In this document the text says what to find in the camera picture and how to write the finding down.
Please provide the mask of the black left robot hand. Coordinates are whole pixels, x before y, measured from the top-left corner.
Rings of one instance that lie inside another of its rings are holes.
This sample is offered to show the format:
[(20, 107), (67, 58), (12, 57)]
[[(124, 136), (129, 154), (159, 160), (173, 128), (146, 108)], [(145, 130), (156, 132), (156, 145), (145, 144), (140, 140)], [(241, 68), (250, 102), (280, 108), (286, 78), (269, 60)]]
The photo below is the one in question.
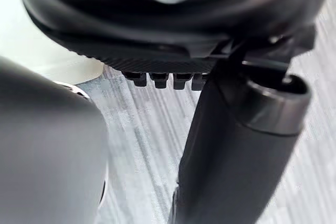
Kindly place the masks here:
[(137, 87), (172, 76), (201, 93), (169, 223), (258, 221), (303, 130), (311, 89), (287, 71), (324, 0), (22, 1), (48, 38)]

